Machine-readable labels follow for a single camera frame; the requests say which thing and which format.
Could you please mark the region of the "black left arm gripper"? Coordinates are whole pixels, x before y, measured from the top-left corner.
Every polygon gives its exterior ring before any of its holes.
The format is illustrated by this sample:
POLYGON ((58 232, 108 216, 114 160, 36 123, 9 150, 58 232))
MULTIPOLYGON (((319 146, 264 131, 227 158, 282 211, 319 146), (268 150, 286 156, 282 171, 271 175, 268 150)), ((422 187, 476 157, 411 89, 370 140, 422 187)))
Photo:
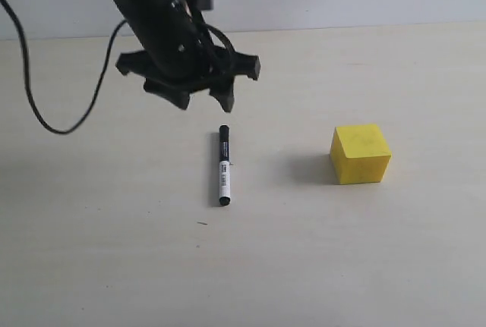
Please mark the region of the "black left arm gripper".
POLYGON ((210 96, 221 105, 222 110, 231 112, 235 104, 235 78, 246 76, 257 80, 260 59, 256 55, 230 53, 220 46, 216 47, 215 52, 222 65, 220 69, 211 65, 202 52, 176 54, 170 61, 159 64, 147 51, 129 52, 119 56, 116 67, 124 76, 136 74, 142 77, 147 93, 181 110, 188 108, 190 94, 210 90, 210 96))

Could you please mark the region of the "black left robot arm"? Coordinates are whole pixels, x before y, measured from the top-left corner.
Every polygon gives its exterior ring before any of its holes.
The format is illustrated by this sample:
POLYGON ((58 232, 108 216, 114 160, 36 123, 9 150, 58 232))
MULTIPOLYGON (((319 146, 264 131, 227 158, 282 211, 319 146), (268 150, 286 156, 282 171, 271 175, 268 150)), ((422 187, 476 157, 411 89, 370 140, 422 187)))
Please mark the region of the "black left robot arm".
POLYGON ((113 0, 142 50, 120 55, 122 75, 145 79, 144 90, 185 110, 191 94, 208 91, 224 112, 234 105, 237 76, 257 80, 260 60, 235 51, 229 39, 205 22, 213 0, 113 0))

